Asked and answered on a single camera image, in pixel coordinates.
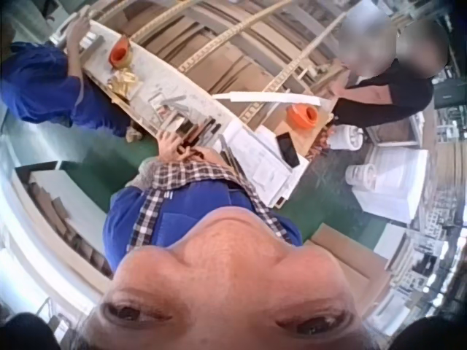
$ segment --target white paper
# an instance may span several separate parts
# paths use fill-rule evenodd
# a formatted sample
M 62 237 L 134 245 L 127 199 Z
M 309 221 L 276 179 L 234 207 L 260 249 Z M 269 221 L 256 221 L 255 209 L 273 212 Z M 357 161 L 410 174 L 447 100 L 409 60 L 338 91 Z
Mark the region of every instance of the white paper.
M 256 129 L 256 136 L 270 148 L 272 152 L 276 155 L 280 156 L 280 148 L 279 144 L 276 140 L 276 135 L 270 131 L 265 126 L 261 125 Z M 301 155 L 297 155 L 298 160 L 300 161 L 300 165 L 292 169 L 292 174 L 287 179 L 282 190 L 277 193 L 277 198 L 275 198 L 275 202 L 277 202 L 281 197 L 284 199 L 289 199 L 292 195 L 293 190 L 297 187 L 298 183 L 300 182 L 301 177 L 304 175 L 306 169 L 308 168 L 309 161 L 306 160 Z
M 223 135 L 259 198 L 272 208 L 276 204 L 277 193 L 282 193 L 292 174 L 290 167 L 239 120 L 232 121 Z M 217 141 L 215 149 L 220 151 L 220 148 Z

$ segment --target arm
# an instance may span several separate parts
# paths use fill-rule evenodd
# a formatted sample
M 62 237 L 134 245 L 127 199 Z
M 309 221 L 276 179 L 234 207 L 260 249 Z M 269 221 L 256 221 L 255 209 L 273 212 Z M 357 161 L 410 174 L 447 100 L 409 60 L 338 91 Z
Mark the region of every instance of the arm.
M 78 95 L 75 106 L 82 101 L 84 94 L 83 75 L 80 61 L 80 41 L 82 38 L 84 38 L 86 33 L 89 32 L 89 29 L 89 19 L 86 17 L 80 17 L 74 23 L 72 23 L 72 27 L 66 39 L 66 51 L 68 53 L 68 76 L 76 77 L 80 80 L 80 94 Z
M 345 98 L 350 101 L 360 102 L 362 104 L 393 104 L 389 85 L 384 86 L 365 86 L 355 89 L 333 88 L 333 93 L 337 97 Z

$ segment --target hand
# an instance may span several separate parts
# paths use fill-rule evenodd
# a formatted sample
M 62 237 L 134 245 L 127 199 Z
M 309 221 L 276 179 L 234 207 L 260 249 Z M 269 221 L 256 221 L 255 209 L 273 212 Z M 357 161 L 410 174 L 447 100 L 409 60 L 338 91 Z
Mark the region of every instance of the hand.
M 158 131 L 155 138 L 158 140 L 159 146 L 158 159 L 162 163 L 181 162 L 193 154 L 190 147 L 187 147 L 182 155 L 178 154 L 177 149 L 182 145 L 183 140 L 176 133 Z
M 82 38 L 90 30 L 90 23 L 87 17 L 79 17 L 69 25 L 66 35 L 66 44 L 74 47 L 79 47 Z
M 208 162 L 208 163 L 217 164 L 219 166 L 223 166 L 227 168 L 229 167 L 228 164 L 224 161 L 224 159 L 220 156 L 220 154 L 217 153 L 212 148 L 194 147 L 193 151 L 200 152 L 203 155 L 203 158 L 197 155 L 194 155 L 192 157 L 194 160 L 198 160 L 198 161 L 204 160 L 205 162 Z
M 340 81 L 332 82 L 329 86 L 329 91 L 335 97 L 343 97 L 345 93 L 345 87 L 342 85 Z

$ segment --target eye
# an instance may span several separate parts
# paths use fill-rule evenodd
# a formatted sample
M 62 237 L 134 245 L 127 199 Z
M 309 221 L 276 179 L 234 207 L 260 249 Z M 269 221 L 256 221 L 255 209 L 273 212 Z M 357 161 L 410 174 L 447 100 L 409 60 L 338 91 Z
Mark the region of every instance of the eye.
M 344 324 L 345 319 L 345 313 L 342 313 L 339 316 L 314 317 L 305 322 L 292 319 L 286 322 L 277 322 L 277 324 L 299 335 L 319 335 L 340 328 Z
M 164 315 L 161 312 L 142 311 L 133 306 L 116 306 L 107 303 L 103 305 L 103 309 L 110 319 L 124 322 L 164 322 L 171 319 L 171 316 Z

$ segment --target black shirt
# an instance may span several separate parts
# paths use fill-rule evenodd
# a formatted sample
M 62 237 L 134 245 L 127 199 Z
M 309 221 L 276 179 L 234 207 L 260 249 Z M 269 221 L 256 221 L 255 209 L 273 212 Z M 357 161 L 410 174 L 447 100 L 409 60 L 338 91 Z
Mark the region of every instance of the black shirt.
M 371 85 L 389 85 L 393 104 L 362 104 L 340 98 L 333 110 L 338 117 L 336 123 L 367 128 L 395 122 L 424 110 L 433 97 L 431 78 L 419 77 L 414 69 L 398 60 L 380 75 L 348 88 Z

